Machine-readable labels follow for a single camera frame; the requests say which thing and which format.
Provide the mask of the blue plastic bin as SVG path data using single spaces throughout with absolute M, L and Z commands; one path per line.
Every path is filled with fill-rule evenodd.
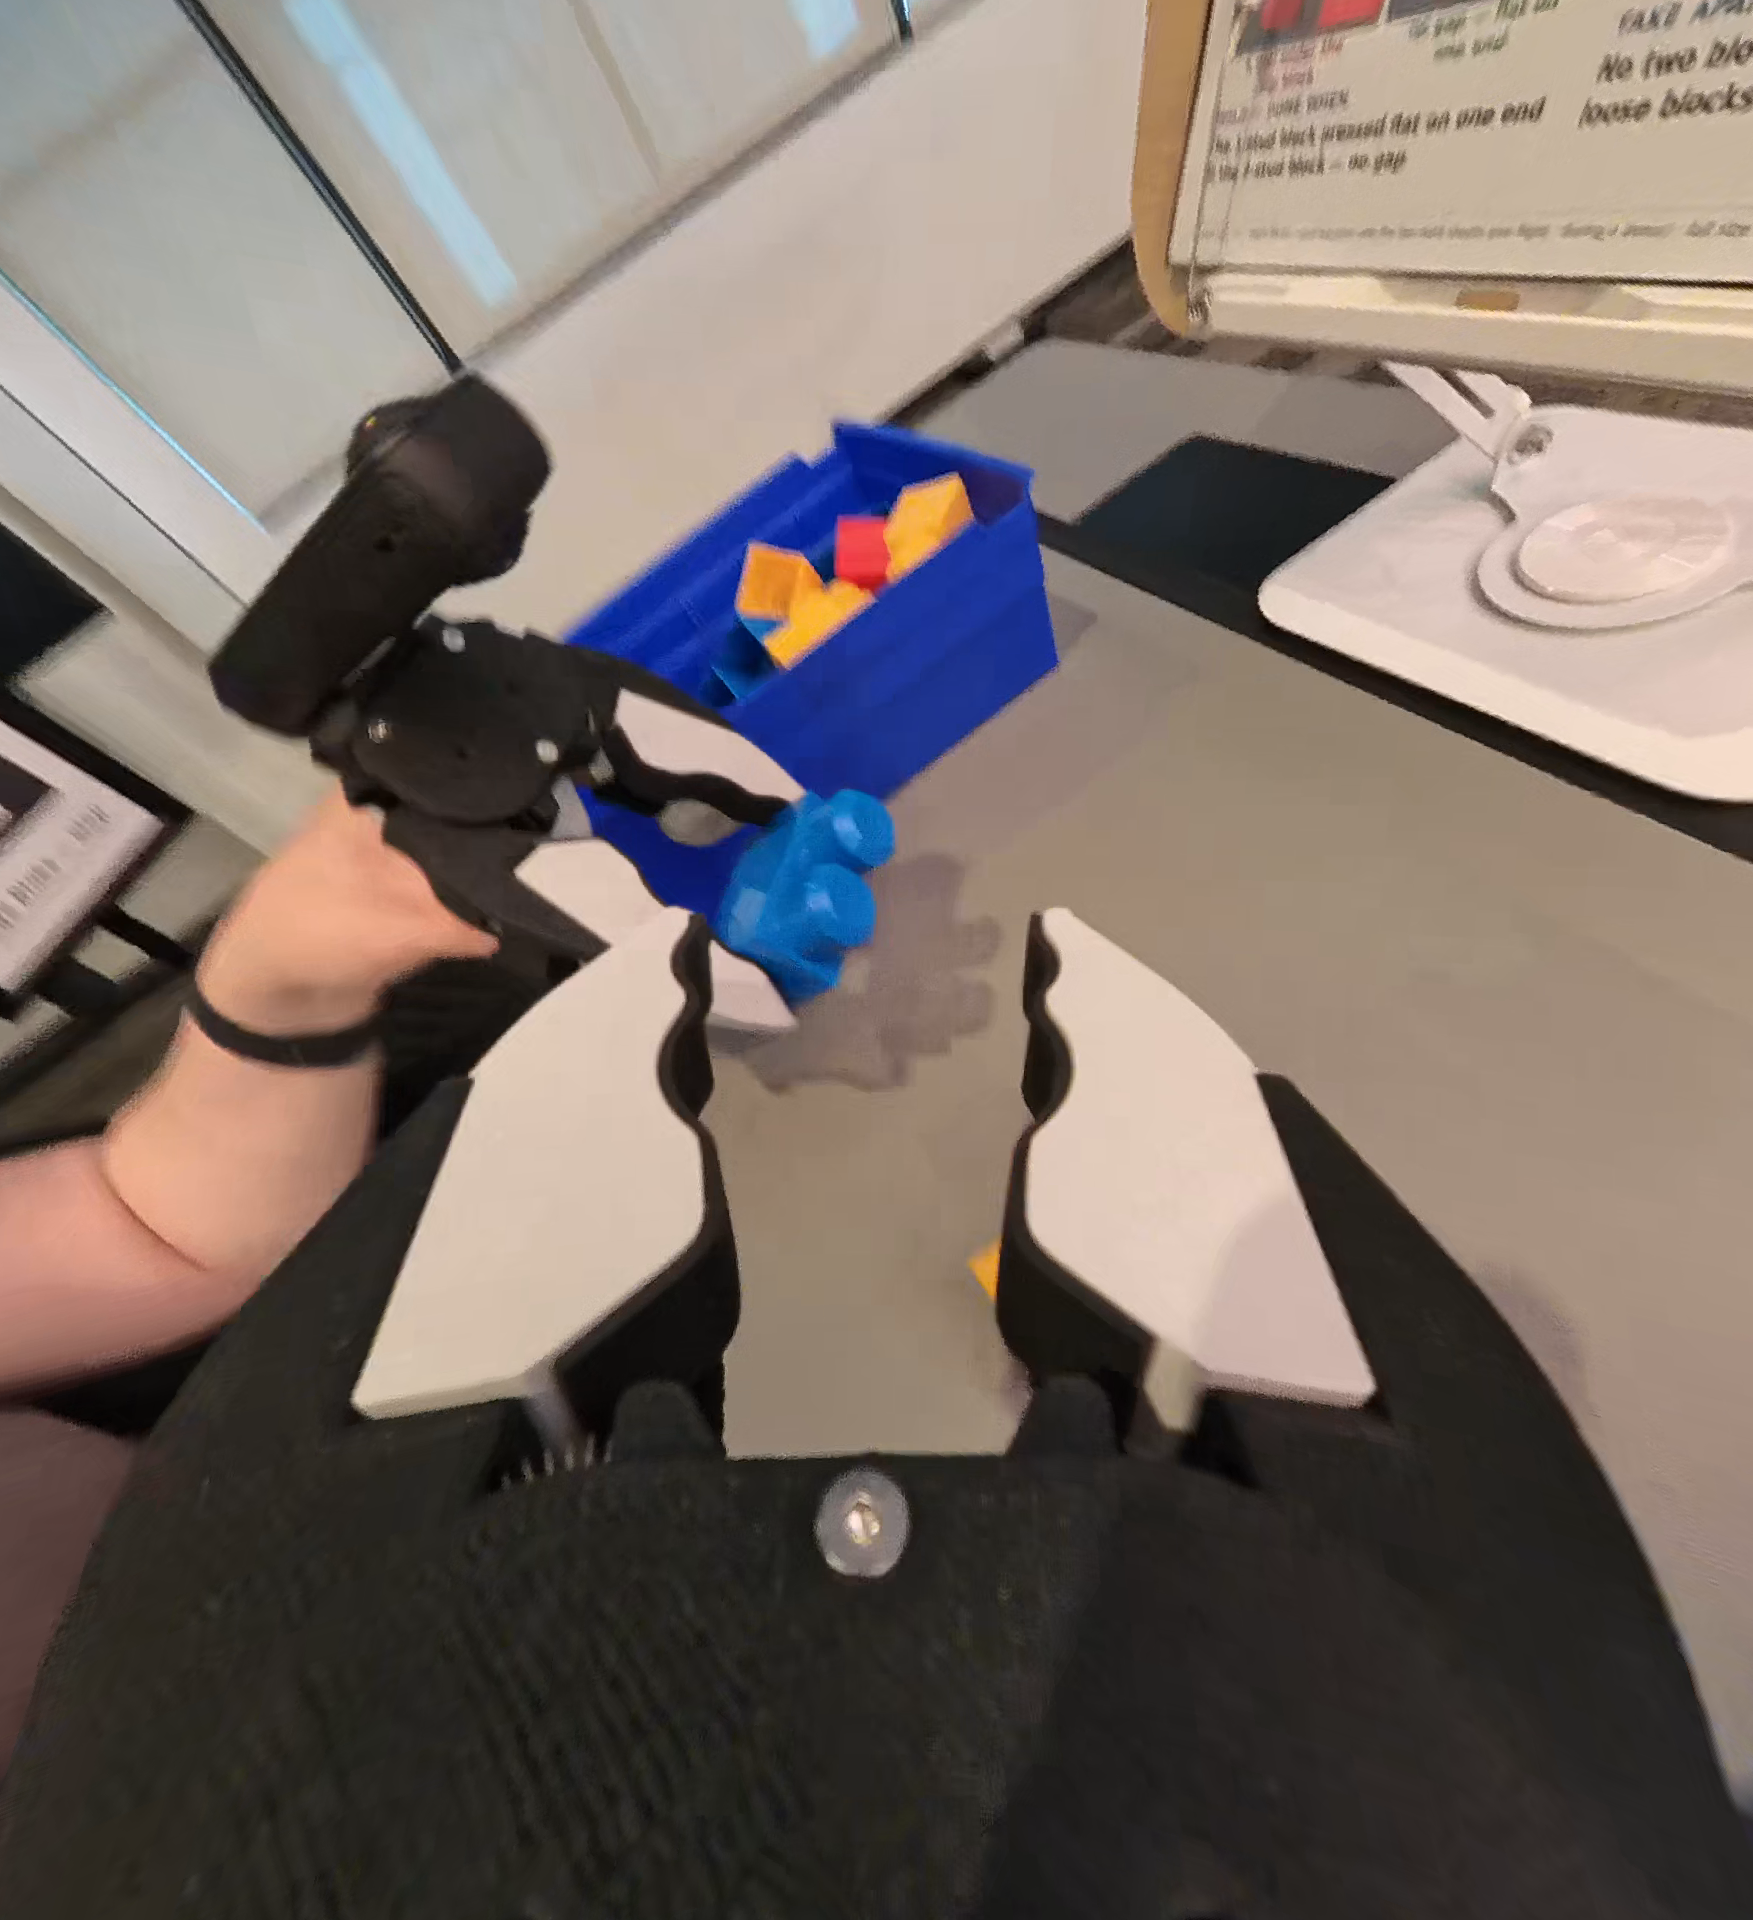
M 839 629 L 773 663 L 745 609 L 756 546 L 835 575 L 847 518 L 884 518 L 912 487 L 959 478 L 970 520 Z M 714 706 L 806 788 L 894 798 L 1056 669 L 1029 469 L 912 429 L 839 420 L 563 633 Z

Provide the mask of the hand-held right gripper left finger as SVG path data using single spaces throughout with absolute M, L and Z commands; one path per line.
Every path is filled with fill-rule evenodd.
M 523 1403 L 612 1421 L 674 1379 L 709 1394 L 742 1286 L 704 1017 L 712 937 L 664 911 L 482 1055 L 351 1407 L 405 1419 Z

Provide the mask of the person's left forearm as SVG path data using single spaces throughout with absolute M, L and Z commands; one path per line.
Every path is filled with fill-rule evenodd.
M 192 1019 L 92 1140 L 0 1159 L 0 1397 L 224 1325 L 359 1174 L 381 1055 L 238 1058 Z

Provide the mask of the heap of toy blocks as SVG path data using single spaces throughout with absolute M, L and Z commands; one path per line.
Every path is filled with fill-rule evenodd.
M 747 543 L 733 620 L 714 644 L 704 694 L 717 706 L 751 698 L 808 659 L 975 520 L 967 479 L 945 471 L 905 487 L 886 513 L 833 515 L 806 544 Z

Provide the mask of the person's left hand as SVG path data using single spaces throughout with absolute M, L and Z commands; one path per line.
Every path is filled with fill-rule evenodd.
M 333 788 L 222 915 L 193 980 L 218 1017 L 256 1035 L 333 1035 L 364 1025 L 399 980 L 495 950 L 387 843 L 382 814 Z

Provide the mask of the window with blinds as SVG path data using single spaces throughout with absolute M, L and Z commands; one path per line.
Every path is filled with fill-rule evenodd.
M 0 275 L 271 515 L 903 40 L 855 1 L 0 1 Z

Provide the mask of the white stand base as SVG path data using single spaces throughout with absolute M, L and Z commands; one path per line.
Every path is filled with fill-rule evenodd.
M 1274 569 L 1265 618 L 1665 793 L 1753 805 L 1753 427 L 1388 370 L 1456 440 Z

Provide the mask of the framed marker sign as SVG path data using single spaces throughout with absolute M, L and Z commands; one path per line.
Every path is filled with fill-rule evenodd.
M 192 825 L 192 808 L 0 689 L 0 1017 L 51 975 Z

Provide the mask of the black wristband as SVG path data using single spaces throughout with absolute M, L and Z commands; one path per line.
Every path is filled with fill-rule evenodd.
M 193 1029 L 218 1050 L 244 1065 L 273 1070 L 351 1068 L 381 1043 L 381 1017 L 373 1014 L 332 1031 L 266 1034 L 219 1010 L 192 975 L 185 1009 Z

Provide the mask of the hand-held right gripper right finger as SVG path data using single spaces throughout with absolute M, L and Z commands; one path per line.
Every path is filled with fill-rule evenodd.
M 996 1323 L 1035 1389 L 1085 1379 L 1175 1444 L 1218 1394 L 1367 1409 L 1375 1371 L 1248 1058 L 1083 920 L 1033 913 L 1027 1123 Z

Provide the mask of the black mat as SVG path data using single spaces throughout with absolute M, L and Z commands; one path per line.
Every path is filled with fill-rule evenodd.
M 1196 435 L 1076 524 L 1113 553 L 1256 593 L 1390 484 L 1375 471 Z

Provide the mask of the blue two-stud block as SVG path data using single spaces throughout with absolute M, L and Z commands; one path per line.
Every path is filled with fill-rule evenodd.
M 888 806 L 855 788 L 784 806 L 737 858 L 715 941 L 759 968 L 787 1004 L 827 996 L 877 920 L 870 876 L 888 865 Z

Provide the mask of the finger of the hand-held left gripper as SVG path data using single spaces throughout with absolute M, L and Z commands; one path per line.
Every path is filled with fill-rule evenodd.
M 613 946 L 664 913 L 637 866 L 616 846 L 537 846 L 516 869 L 518 881 Z M 709 1025 L 745 1038 L 780 1038 L 798 1017 L 772 977 L 712 935 Z
M 804 787 L 712 709 L 623 689 L 609 718 L 609 798 L 672 840 L 767 828 Z

